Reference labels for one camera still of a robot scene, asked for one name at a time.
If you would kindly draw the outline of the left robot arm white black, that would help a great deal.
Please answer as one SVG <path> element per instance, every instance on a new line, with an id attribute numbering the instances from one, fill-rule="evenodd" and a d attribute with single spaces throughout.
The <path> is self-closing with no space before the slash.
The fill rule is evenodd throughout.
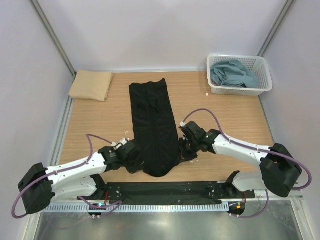
<path id="1" fill-rule="evenodd" d="M 57 166 L 33 165 L 18 184 L 26 214 L 38 213 L 57 201 L 84 198 L 101 200 L 106 194 L 102 174 L 126 168 L 138 172 L 143 165 L 135 140 L 123 139 L 90 156 Z"/>

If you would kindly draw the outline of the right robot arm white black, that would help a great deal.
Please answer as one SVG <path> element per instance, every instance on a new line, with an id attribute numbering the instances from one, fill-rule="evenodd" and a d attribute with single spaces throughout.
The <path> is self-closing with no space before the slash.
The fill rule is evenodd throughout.
<path id="1" fill-rule="evenodd" d="M 218 130 L 191 130 L 184 126 L 183 157 L 197 154 L 199 151 L 236 158 L 255 166 L 258 171 L 236 171 L 229 177 L 225 192 L 231 198 L 237 198 L 249 190 L 269 190 L 273 194 L 286 198 L 302 173 L 302 168 L 293 161 L 293 156 L 282 144 L 273 146 L 254 145 L 245 141 L 228 140 Z"/>

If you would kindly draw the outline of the black t shirt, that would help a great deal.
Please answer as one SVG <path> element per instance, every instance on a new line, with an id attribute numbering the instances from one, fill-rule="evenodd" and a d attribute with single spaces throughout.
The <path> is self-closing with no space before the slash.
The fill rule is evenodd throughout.
<path id="1" fill-rule="evenodd" d="M 129 85 L 134 139 L 141 149 L 143 171 L 167 175 L 182 160 L 179 136 L 166 80 Z"/>

